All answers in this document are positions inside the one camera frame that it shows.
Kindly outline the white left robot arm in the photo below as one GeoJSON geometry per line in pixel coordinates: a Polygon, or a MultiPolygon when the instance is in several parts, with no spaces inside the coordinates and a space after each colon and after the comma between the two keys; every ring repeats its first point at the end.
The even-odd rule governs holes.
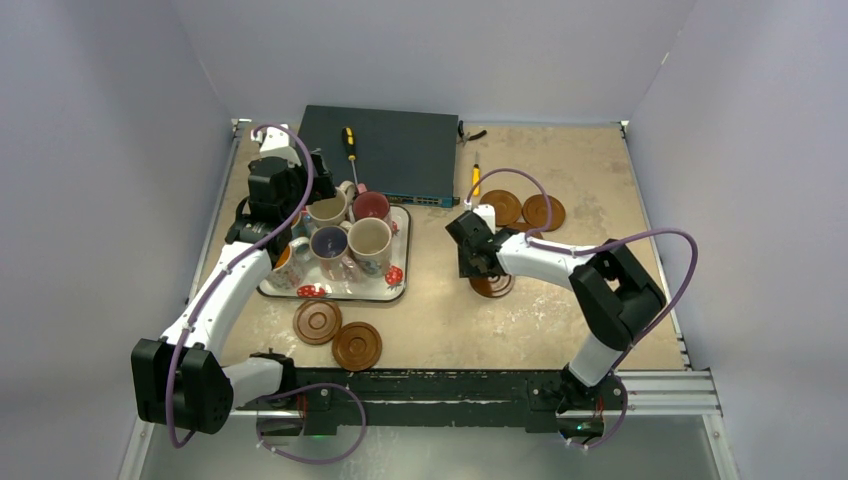
{"type": "Polygon", "coordinates": [[[213,272],[184,313],[159,338],[141,339],[131,368],[141,420],[213,434],[232,409],[262,398],[284,409],[297,399],[292,359],[258,353],[223,367],[218,358],[247,301],[271,273],[304,206],[335,194],[318,151],[313,170],[269,156],[250,162],[249,194],[237,208],[213,272]]]}

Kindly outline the wooden coaster front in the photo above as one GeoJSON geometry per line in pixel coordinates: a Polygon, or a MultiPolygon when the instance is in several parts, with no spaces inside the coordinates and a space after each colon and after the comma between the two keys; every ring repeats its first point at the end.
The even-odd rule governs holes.
{"type": "Polygon", "coordinates": [[[378,363],[382,346],[382,338],[375,327],[365,322],[353,322],[339,329],[331,350],[341,368],[358,372],[378,363]]]}

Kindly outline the cream floral mug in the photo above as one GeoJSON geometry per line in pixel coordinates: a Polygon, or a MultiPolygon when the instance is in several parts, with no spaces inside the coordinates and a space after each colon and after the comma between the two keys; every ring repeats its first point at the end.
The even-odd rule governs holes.
{"type": "Polygon", "coordinates": [[[375,218],[357,220],[347,231],[354,261],[367,276],[386,275],[391,267],[392,231],[375,218]]]}

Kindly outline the pink mug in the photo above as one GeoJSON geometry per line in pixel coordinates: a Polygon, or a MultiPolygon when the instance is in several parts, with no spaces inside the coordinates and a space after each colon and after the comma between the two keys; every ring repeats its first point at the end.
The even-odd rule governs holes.
{"type": "Polygon", "coordinates": [[[364,191],[355,196],[352,203],[355,220],[375,218],[391,224],[391,205],[388,198],[380,192],[364,191]]]}

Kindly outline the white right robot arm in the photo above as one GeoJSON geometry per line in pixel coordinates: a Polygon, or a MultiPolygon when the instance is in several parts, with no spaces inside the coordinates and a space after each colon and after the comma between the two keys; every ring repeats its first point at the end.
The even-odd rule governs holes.
{"type": "Polygon", "coordinates": [[[446,226],[457,244],[459,276],[528,277],[574,293],[590,334],[565,367],[564,399],[584,407],[637,336],[667,306],[662,289],[630,249],[614,240],[599,247],[541,240],[512,228],[498,231],[475,211],[446,226]]]}

